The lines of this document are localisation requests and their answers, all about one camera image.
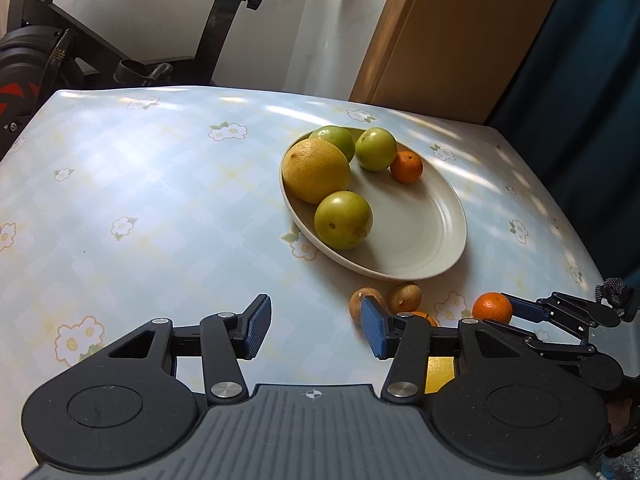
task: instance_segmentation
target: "tablecloth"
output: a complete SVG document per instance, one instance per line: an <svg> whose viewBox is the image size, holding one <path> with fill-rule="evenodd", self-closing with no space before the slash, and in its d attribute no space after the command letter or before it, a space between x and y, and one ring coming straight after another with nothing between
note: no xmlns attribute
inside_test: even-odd
<svg viewBox="0 0 640 480"><path fill-rule="evenodd" d="M34 465L20 430L27 396L155 317L192 325L273 301L255 383L372 383L373 357L348 298L376 282L320 253L278 187L289 143L326 124L382 126L419 152L462 200L458 263L419 283L443 326L496 290L535 300L591 297L601 277L574 229L496 130L368 105L225 88L59 91L0 162L0 471ZM572 339L515 324L543 340ZM197 358L178 378L202 390Z"/></svg>

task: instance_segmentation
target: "orange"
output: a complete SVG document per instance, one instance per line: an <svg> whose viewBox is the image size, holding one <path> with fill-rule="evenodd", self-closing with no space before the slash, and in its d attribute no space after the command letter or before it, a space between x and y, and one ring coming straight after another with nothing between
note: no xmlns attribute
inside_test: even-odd
<svg viewBox="0 0 640 480"><path fill-rule="evenodd" d="M393 178L398 182L411 184L418 180L422 174L422 159L414 152L398 152L389 169Z"/></svg>
<svg viewBox="0 0 640 480"><path fill-rule="evenodd" d="M438 323L436 322L435 319L433 319L433 317L429 316L429 314L425 314L424 312L419 312L417 310L414 310L412 312L412 314L416 315L416 316L420 316L420 317L424 317L426 318L426 320L431 323L431 326L438 326Z"/></svg>
<svg viewBox="0 0 640 480"><path fill-rule="evenodd" d="M500 292L486 292L478 297L472 313L476 319L493 319L509 324L513 315L513 307Z"/></svg>

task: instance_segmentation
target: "wooden cabinet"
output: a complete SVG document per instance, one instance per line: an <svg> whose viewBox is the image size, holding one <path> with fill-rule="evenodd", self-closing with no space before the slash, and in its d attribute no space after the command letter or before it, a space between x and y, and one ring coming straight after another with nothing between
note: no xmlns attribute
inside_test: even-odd
<svg viewBox="0 0 640 480"><path fill-rule="evenodd" d="M387 0L350 99L483 123L554 0Z"/></svg>

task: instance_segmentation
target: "round black disc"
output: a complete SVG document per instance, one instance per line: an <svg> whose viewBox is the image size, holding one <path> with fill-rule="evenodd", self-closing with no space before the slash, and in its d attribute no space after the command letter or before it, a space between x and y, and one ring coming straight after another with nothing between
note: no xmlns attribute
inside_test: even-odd
<svg viewBox="0 0 640 480"><path fill-rule="evenodd" d="M198 409L187 386L144 359L78 363L37 389L22 430L41 460L69 470L133 467L179 444Z"/></svg>
<svg viewBox="0 0 640 480"><path fill-rule="evenodd" d="M607 412L593 388L553 364L494 359L445 384L431 421L445 443L474 462L532 474L590 459Z"/></svg>

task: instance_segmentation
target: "metal screw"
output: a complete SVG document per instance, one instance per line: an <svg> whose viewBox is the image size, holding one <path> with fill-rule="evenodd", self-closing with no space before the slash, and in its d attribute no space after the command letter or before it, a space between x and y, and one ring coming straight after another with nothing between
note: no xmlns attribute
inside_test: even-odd
<svg viewBox="0 0 640 480"><path fill-rule="evenodd" d="M394 397L401 397L404 399L406 397L413 397L418 393L418 386L406 381L399 381L397 383L391 383L386 387L386 390Z"/></svg>
<svg viewBox="0 0 640 480"><path fill-rule="evenodd" d="M231 397L237 397L242 393L242 386L232 381L223 381L216 383L211 387L211 393L221 399L230 399Z"/></svg>

